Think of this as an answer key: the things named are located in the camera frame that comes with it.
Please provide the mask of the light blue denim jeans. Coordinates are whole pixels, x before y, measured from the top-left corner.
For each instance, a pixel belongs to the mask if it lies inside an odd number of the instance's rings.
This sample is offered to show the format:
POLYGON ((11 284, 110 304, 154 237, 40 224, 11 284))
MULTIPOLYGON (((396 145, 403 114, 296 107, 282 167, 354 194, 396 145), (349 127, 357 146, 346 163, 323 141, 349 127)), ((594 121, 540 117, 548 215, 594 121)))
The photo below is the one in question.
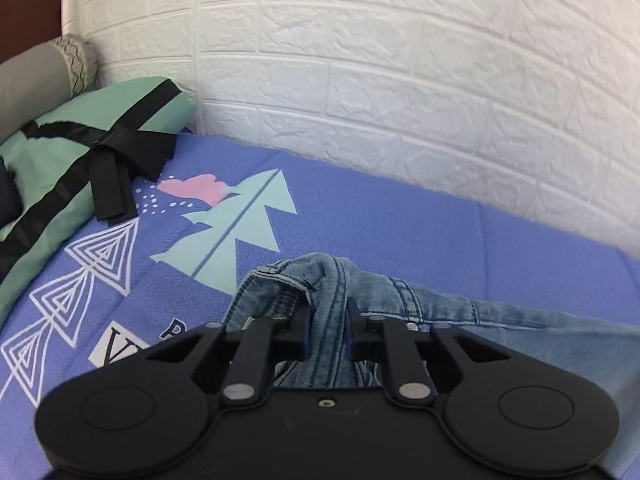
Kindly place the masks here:
POLYGON ((240 330, 249 320, 290 318, 299 299, 311 307, 308 360, 285 364, 285 388, 352 388, 378 383, 377 365, 347 355, 347 305, 364 318, 399 324, 404 335, 449 325, 595 382, 611 396, 639 390, 638 328, 560 312, 446 295, 400 278, 357 268, 345 258, 304 255, 250 271, 233 297, 224 325, 240 330))

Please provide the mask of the purple patterned bed sheet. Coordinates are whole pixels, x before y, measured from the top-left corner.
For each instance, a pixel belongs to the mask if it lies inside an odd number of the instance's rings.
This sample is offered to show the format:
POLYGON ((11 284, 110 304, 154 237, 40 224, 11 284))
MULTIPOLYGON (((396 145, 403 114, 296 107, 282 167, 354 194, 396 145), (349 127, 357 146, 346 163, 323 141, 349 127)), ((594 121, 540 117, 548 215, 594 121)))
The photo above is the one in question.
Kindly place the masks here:
POLYGON ((556 312, 639 323, 639 263, 495 208, 294 155, 180 136, 136 218, 87 221, 25 290, 1 332, 1 474, 49 468, 35 437, 60 382, 224 317, 244 276, 321 254, 313 292, 344 295, 352 268, 386 277, 393 314, 438 318, 421 288, 463 301, 445 318, 512 336, 556 312))

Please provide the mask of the green pillow with black ribbon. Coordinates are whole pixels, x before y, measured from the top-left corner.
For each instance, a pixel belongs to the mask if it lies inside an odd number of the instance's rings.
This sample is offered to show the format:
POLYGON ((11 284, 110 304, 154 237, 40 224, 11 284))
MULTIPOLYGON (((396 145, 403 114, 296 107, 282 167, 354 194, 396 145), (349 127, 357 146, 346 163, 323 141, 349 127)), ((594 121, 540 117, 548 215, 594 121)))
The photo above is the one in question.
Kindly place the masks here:
POLYGON ((160 176, 194 113, 171 79, 134 78, 76 96, 2 143, 2 318, 88 220, 134 218, 132 181, 160 176))

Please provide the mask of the grey bolster pillow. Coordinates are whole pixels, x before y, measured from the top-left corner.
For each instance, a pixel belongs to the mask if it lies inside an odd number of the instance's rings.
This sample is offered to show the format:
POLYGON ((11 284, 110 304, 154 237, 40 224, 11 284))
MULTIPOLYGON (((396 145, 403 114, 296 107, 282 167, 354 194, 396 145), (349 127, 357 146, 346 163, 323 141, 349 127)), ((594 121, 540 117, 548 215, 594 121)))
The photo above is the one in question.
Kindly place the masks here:
POLYGON ((1 142, 21 126, 88 90, 96 80, 96 49, 67 34, 1 64, 1 142))

